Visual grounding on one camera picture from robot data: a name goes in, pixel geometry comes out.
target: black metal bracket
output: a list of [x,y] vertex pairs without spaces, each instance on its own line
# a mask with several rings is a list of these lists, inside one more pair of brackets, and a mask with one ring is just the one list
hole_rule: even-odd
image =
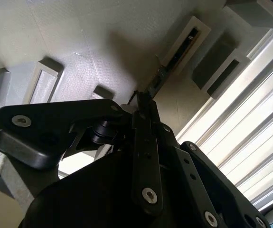
[[[130,103],[133,114],[105,99],[0,109],[4,166],[35,198],[24,228],[116,227],[125,218],[130,227],[257,228],[259,220],[270,227],[196,145],[178,144],[149,93],[136,92]],[[30,123],[15,123],[18,115]],[[104,143],[113,145],[112,153],[51,181],[64,156]],[[7,170],[0,176],[17,190]],[[70,208],[67,217],[63,208]]]

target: bolt head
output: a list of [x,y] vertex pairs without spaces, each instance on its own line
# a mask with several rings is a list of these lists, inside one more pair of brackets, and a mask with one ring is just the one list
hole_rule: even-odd
[[196,150],[197,150],[193,144],[190,144],[189,146],[190,146],[190,149],[191,149],[191,150],[193,150],[193,151],[196,151]]
[[164,129],[165,129],[165,131],[167,131],[167,132],[171,132],[171,129],[170,129],[167,125],[164,125]]
[[212,226],[212,227],[218,226],[217,219],[216,219],[216,217],[214,217],[214,215],[211,212],[209,212],[209,211],[205,212],[205,219],[209,223],[210,226]]
[[25,115],[16,115],[12,118],[12,123],[18,127],[30,127],[32,121]]
[[156,204],[157,195],[151,188],[144,188],[142,190],[142,197],[150,204]]
[[261,225],[261,227],[266,228],[265,223],[264,223],[259,217],[256,217],[256,220],[257,220],[258,223]]

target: mounting hole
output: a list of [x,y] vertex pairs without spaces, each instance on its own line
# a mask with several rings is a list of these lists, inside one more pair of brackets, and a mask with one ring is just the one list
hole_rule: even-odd
[[252,227],[255,228],[255,222],[249,215],[244,215],[244,218],[246,219],[247,223]]
[[197,178],[193,175],[193,174],[190,174],[190,177],[194,180],[196,180]]

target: bright window light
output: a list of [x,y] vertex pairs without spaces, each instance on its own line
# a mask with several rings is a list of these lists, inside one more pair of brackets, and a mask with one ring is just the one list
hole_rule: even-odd
[[63,159],[59,164],[58,170],[66,174],[72,174],[73,172],[76,172],[77,170],[85,167],[93,161],[93,157],[80,152]]

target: metal bolt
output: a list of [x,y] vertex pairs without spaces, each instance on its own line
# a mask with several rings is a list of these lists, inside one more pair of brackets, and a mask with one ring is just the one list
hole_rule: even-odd
[[30,127],[32,121],[25,115],[16,115],[12,118],[12,123],[18,127]]
[[193,150],[193,151],[197,150],[193,144],[190,144],[189,146],[190,146],[191,150]]
[[171,132],[171,129],[170,129],[167,125],[164,125],[164,129],[165,129],[167,132]]
[[118,111],[118,108],[114,105],[111,106],[111,108],[114,110],[114,111]]
[[256,220],[257,220],[258,223],[261,225],[261,227],[266,228],[265,223],[264,223],[259,217],[256,217]]
[[209,211],[205,212],[205,219],[209,223],[210,226],[217,227],[217,219]]
[[157,202],[157,195],[151,188],[144,188],[142,190],[142,196],[150,204],[155,204]]

